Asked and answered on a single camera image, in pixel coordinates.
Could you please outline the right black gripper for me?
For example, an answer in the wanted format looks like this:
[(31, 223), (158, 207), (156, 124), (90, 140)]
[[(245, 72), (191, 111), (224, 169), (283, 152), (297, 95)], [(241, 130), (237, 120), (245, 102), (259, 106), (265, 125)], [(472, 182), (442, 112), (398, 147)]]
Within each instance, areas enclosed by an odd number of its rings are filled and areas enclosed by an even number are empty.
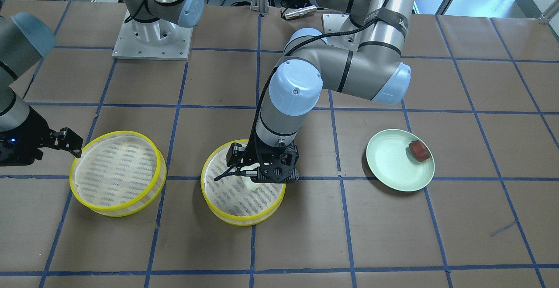
[(56, 132), (34, 109), (18, 127), (2, 131), (0, 135), (0, 166), (15, 167), (31, 165), (42, 160), (40, 148), (70, 152), (77, 159), (82, 156), (83, 139), (72, 129), (65, 127)]

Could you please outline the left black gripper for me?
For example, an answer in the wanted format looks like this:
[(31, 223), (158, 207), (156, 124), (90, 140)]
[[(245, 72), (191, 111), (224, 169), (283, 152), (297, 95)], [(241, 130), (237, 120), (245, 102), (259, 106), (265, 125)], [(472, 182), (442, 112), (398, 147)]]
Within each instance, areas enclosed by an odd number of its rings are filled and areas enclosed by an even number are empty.
[(278, 147), (268, 146), (260, 140), (253, 140), (245, 151), (243, 144), (234, 142), (226, 154), (226, 166), (231, 167), (237, 160), (241, 160), (236, 168), (239, 170), (254, 169), (259, 167), (256, 183), (292, 183), (299, 180), (296, 162), (299, 151), (295, 141), (289, 145), (281, 143)]

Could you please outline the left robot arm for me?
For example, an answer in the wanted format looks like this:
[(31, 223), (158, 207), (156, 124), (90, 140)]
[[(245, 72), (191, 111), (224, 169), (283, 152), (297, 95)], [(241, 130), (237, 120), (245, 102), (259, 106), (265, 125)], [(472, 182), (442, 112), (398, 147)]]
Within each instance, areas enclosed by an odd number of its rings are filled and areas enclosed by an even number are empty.
[(411, 82), (400, 61), (409, 33), (414, 0), (313, 0), (344, 12), (348, 26), (338, 32), (297, 30), (273, 68), (260, 95), (248, 144), (232, 143), (228, 176), (254, 183), (299, 179), (295, 137), (323, 89), (395, 105)]

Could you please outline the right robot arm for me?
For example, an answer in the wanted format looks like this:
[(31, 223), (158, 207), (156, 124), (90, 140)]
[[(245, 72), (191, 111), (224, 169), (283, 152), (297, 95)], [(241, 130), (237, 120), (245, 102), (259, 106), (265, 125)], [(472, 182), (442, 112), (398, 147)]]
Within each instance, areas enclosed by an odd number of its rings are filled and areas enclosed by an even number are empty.
[[(198, 23), (204, 0), (124, 0), (126, 22), (157, 24), (167, 21), (183, 28)], [(10, 87), (55, 47), (51, 29), (36, 16), (20, 12), (1, 18), (0, 164), (31, 165), (43, 157), (45, 147), (81, 157), (83, 139), (72, 129), (50, 129), (46, 119)]]

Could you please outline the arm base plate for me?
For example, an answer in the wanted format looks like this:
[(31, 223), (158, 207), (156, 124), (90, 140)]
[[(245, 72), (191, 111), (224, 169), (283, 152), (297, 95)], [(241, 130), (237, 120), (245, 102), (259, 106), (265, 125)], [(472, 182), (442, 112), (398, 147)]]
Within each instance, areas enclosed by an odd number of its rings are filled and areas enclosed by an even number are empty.
[(128, 60), (187, 61), (193, 29), (169, 21), (122, 23), (112, 57)]
[[(322, 20), (324, 33), (353, 31), (360, 27), (353, 23), (350, 15), (347, 14), (324, 13)], [(357, 49), (360, 40), (361, 33), (327, 38), (329, 45), (349, 50)]]

